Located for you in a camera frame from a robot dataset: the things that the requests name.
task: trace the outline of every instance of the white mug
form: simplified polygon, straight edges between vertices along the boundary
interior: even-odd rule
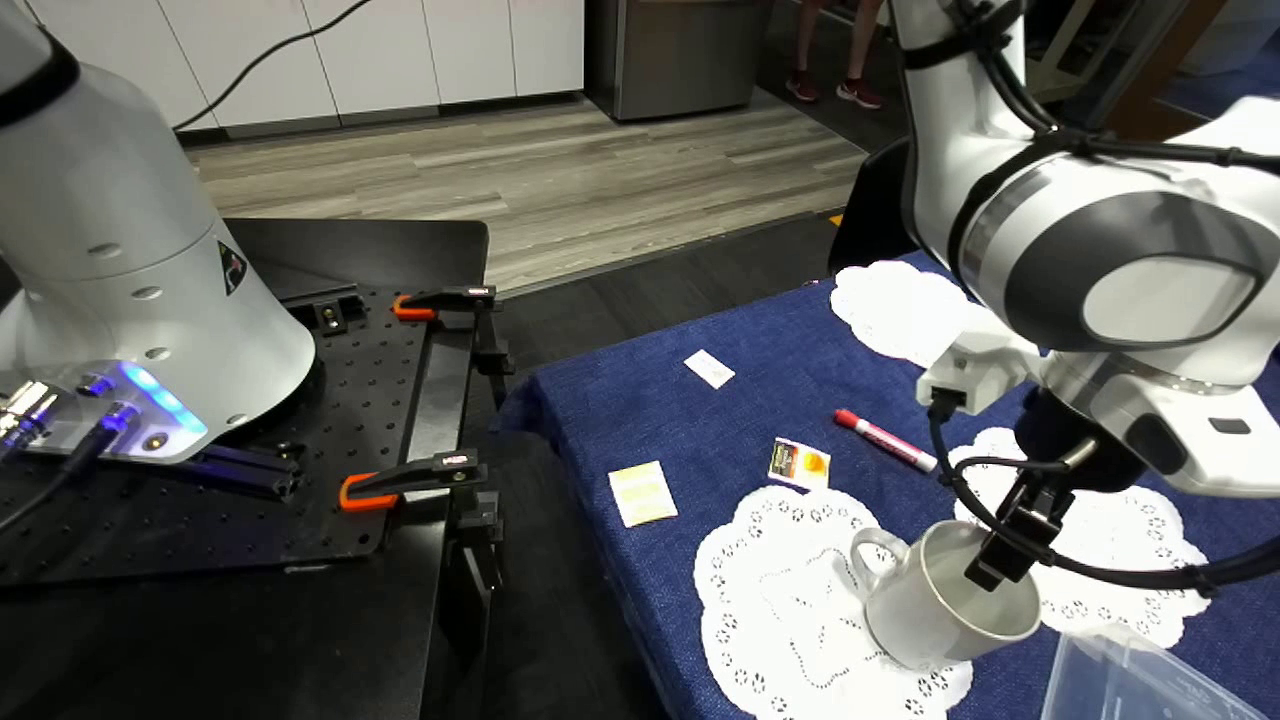
[[[872,642],[905,669],[947,669],[1029,642],[1041,630],[1034,582],[981,587],[964,568],[984,549],[977,525],[930,525],[913,549],[883,529],[850,536],[850,582]]]

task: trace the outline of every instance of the pen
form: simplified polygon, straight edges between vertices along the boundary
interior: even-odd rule
[[[937,474],[937,456],[926,456],[924,450],[890,438],[887,427],[874,427],[872,422],[854,416],[850,409],[836,409],[830,422],[847,434],[854,434],[858,440],[874,445],[879,454],[905,460],[915,474]]]

